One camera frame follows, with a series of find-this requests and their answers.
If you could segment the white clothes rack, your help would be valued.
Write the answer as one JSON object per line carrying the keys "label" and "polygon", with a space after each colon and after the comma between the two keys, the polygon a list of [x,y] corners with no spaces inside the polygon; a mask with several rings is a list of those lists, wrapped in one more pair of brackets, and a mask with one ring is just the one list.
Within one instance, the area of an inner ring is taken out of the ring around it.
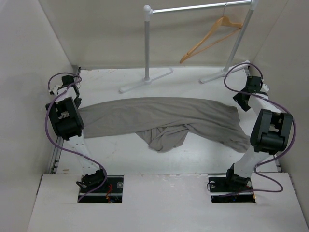
{"label": "white clothes rack", "polygon": [[258,5],[259,1],[257,0],[233,0],[233,1],[225,1],[225,2],[219,2],[219,3],[209,3],[209,4],[203,4],[203,5],[192,5],[192,6],[183,6],[183,7],[174,7],[174,8],[166,8],[166,9],[158,9],[154,10],[151,8],[150,5],[144,5],[143,11],[144,11],[144,77],[141,81],[133,83],[131,85],[127,85],[124,87],[119,88],[120,93],[126,93],[129,91],[132,91],[138,87],[142,87],[145,85],[150,85],[155,80],[158,80],[160,78],[163,78],[165,76],[168,76],[173,73],[173,69],[170,68],[168,73],[165,73],[160,76],[156,76],[155,78],[150,77],[150,19],[152,15],[155,14],[163,14],[163,13],[170,13],[170,12],[180,12],[180,11],[190,11],[190,10],[201,10],[201,9],[212,9],[212,8],[223,8],[226,9],[227,7],[235,7],[235,6],[244,6],[248,5],[249,9],[247,12],[247,15],[243,21],[244,26],[243,28],[238,31],[238,37],[234,43],[234,46],[232,48],[232,51],[229,55],[229,58],[223,67],[219,72],[216,72],[210,76],[209,79],[207,78],[201,78],[200,83],[204,84],[216,79],[219,79],[221,77],[224,77],[227,73],[233,73],[241,70],[245,67],[246,64],[249,64],[248,61],[239,63],[237,65],[232,66],[232,61],[235,57],[235,54],[239,48],[240,42],[243,38],[243,35],[247,29],[247,26],[250,22],[250,19]]}

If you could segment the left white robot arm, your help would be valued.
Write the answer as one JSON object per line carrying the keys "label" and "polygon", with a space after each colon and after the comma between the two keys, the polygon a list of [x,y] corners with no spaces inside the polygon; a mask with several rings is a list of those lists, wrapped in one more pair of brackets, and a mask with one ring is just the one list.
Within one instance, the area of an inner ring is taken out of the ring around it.
{"label": "left white robot arm", "polygon": [[[54,146],[78,157],[84,175],[77,185],[87,189],[88,193],[94,191],[102,193],[108,188],[107,172],[99,162],[91,158],[85,143],[84,122],[78,111],[82,99],[77,85],[81,81],[79,75],[70,72],[60,72],[49,79],[48,92],[54,98],[45,105],[45,133]],[[56,136],[66,141],[70,148],[62,148],[53,141],[48,130],[48,122]]]}

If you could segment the wooden clothes hanger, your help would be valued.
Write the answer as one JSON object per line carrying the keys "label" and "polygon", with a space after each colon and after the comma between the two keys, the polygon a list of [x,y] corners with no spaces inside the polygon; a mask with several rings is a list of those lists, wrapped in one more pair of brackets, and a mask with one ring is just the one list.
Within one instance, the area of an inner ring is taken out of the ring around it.
{"label": "wooden clothes hanger", "polygon": [[[221,41],[227,39],[228,37],[234,35],[236,32],[240,31],[244,26],[244,23],[235,23],[231,22],[230,18],[228,16],[225,16],[224,14],[219,18],[210,28],[210,30],[206,33],[206,35],[186,54],[183,55],[183,57],[180,59],[179,63],[182,64],[189,58],[215,46],[216,44],[220,43]],[[207,39],[209,39],[217,30],[221,27],[227,27],[227,28],[235,28],[232,32],[225,35],[224,37],[214,41],[213,43],[207,45],[206,47],[199,49]]]}

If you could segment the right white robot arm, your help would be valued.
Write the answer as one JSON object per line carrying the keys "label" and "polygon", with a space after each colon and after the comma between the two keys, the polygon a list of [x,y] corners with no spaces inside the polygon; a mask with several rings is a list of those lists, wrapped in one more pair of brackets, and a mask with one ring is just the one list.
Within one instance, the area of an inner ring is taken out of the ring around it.
{"label": "right white robot arm", "polygon": [[250,146],[243,157],[226,172],[224,187],[228,191],[244,190],[252,173],[266,163],[268,156],[283,154],[295,138],[293,116],[269,100],[262,77],[248,76],[245,87],[236,93],[234,101],[244,110],[253,109],[257,120],[250,135]]}

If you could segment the right metal table rail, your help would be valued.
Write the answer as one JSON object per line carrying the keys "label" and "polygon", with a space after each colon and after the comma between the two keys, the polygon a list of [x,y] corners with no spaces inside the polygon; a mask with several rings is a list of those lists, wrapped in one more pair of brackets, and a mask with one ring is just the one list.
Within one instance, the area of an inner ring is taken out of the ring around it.
{"label": "right metal table rail", "polygon": [[282,111],[268,102],[262,77],[248,76],[245,87],[233,99],[245,112],[252,109],[257,115],[250,135],[250,147],[236,162],[234,170],[241,175],[249,175],[257,165],[284,149],[285,138],[282,131]]}

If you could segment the grey trousers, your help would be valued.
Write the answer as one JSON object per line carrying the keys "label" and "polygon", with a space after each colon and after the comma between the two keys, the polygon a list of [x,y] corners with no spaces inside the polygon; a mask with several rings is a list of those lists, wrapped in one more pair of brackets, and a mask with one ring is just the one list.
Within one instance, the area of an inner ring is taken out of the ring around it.
{"label": "grey trousers", "polygon": [[79,109],[85,138],[135,133],[148,147],[167,152],[183,144],[189,132],[244,153],[250,138],[238,110],[219,101],[146,97],[97,103]]}

